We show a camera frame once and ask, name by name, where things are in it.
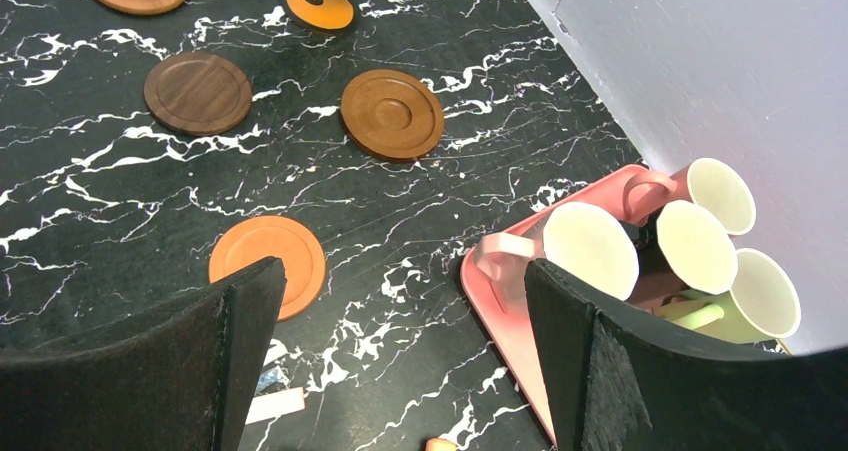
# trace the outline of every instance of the white cup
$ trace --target white cup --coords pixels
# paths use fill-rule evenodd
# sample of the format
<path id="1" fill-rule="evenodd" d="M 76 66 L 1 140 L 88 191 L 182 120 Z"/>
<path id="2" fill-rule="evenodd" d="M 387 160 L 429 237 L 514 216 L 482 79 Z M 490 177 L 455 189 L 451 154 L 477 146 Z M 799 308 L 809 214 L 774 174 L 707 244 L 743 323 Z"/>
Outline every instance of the white cup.
<path id="1" fill-rule="evenodd" d="M 653 189 L 631 202 L 630 193 L 644 185 Z M 696 159 L 671 176 L 647 170 L 633 176 L 624 186 L 625 219 L 644 223 L 655 210 L 681 199 L 706 208 L 731 236 L 747 233 L 757 220 L 757 207 L 745 180 L 713 158 Z"/>
<path id="2" fill-rule="evenodd" d="M 736 248 L 721 222 L 689 201 L 672 201 L 657 218 L 657 243 L 687 286 L 708 294 L 727 291 L 736 278 Z"/>
<path id="3" fill-rule="evenodd" d="M 736 344 L 795 334 L 801 324 L 801 303 L 783 268 L 756 249 L 740 249 L 736 256 L 739 273 L 728 292 L 668 304 L 655 309 L 654 314 Z"/>
<path id="4" fill-rule="evenodd" d="M 621 300 L 630 296 L 639 277 L 636 249 L 621 223 L 601 207 L 576 201 L 556 207 L 522 236 L 484 236 L 474 252 L 504 312 L 523 316 L 524 272 L 538 258 Z"/>

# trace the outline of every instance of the cup handle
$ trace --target cup handle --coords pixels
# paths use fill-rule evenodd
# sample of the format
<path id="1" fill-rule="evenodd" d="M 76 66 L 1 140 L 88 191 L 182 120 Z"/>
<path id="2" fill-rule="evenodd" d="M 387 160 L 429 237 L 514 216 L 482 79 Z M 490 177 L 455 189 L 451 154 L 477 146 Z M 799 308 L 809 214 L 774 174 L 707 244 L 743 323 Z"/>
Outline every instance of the cup handle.
<path id="1" fill-rule="evenodd" d="M 658 173 L 656 171 L 645 171 L 643 173 L 639 173 L 636 176 L 633 176 L 627 181 L 627 184 L 624 185 L 624 192 L 622 193 L 623 205 L 624 205 L 624 220 L 628 222 L 633 222 L 633 206 L 630 204 L 630 193 L 633 192 L 634 189 L 642 186 L 644 184 L 655 184 L 658 186 L 662 186 L 665 188 L 667 194 L 671 194 L 677 189 L 677 183 L 674 182 L 673 179 L 666 176 L 665 174 Z M 648 221 L 648 214 L 645 213 L 645 216 L 639 218 L 638 224 L 640 227 L 644 226 Z"/>
<path id="2" fill-rule="evenodd" d="M 674 319 L 671 322 L 678 326 L 683 326 L 686 329 L 694 330 L 718 321 L 723 317 L 724 308 L 715 303 L 710 303 L 697 311 L 692 311 L 686 316 Z"/>
<path id="3" fill-rule="evenodd" d="M 493 254 L 509 254 L 525 259 L 536 255 L 536 243 L 532 239 L 509 233 L 487 234 L 480 239 L 474 254 L 475 263 L 490 279 L 497 281 L 503 275 L 503 268 L 491 260 Z"/>

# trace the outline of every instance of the orange coaster with smiley face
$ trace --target orange coaster with smiley face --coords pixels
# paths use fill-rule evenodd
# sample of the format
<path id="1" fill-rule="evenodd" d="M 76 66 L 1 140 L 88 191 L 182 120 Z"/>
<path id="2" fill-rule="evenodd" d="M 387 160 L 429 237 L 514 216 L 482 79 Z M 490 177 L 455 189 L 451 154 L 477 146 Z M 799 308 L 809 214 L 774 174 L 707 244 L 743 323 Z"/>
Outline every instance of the orange coaster with smiley face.
<path id="1" fill-rule="evenodd" d="M 283 9 L 302 28 L 329 34 L 348 31 L 356 18 L 350 0 L 283 0 Z"/>

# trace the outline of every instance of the table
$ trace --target table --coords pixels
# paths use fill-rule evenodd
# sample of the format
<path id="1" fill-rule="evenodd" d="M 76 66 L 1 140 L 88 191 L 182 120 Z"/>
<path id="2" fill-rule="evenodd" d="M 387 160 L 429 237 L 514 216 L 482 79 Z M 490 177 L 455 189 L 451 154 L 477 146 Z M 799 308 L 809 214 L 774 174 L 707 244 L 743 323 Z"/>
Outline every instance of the table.
<path id="1" fill-rule="evenodd" d="M 458 284 L 463 255 L 639 155 L 526 0 L 359 0 L 350 35 L 296 27 L 280 0 L 189 0 L 150 18 L 94 0 L 0 0 L 0 346 L 26 348 L 206 284 L 230 226 L 296 219 L 321 240 L 320 299 L 281 323 L 307 409 L 244 450 L 546 450 Z M 142 86 L 179 51 L 251 78 L 233 131 L 156 124 Z M 344 85 L 422 79 L 446 132 L 414 165 L 366 157 Z"/>

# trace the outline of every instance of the small orange object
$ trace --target small orange object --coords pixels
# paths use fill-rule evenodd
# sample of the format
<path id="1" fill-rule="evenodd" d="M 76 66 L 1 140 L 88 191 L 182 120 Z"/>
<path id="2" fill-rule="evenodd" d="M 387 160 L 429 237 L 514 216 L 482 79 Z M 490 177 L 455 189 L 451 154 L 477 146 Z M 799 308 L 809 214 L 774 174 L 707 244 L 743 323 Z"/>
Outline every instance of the small orange object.
<path id="1" fill-rule="evenodd" d="M 318 297 L 327 271 L 321 243 L 297 221 L 260 216 L 230 228 L 212 250 L 209 282 L 267 256 L 282 259 L 286 270 L 286 289 L 277 319 L 283 321 L 306 309 Z"/>
<path id="2" fill-rule="evenodd" d="M 442 438 L 433 438 L 427 441 L 424 451 L 456 451 L 456 445 Z"/>
<path id="3" fill-rule="evenodd" d="M 347 30 L 356 13 L 350 0 L 283 0 L 283 8 L 298 25 L 325 33 Z"/>

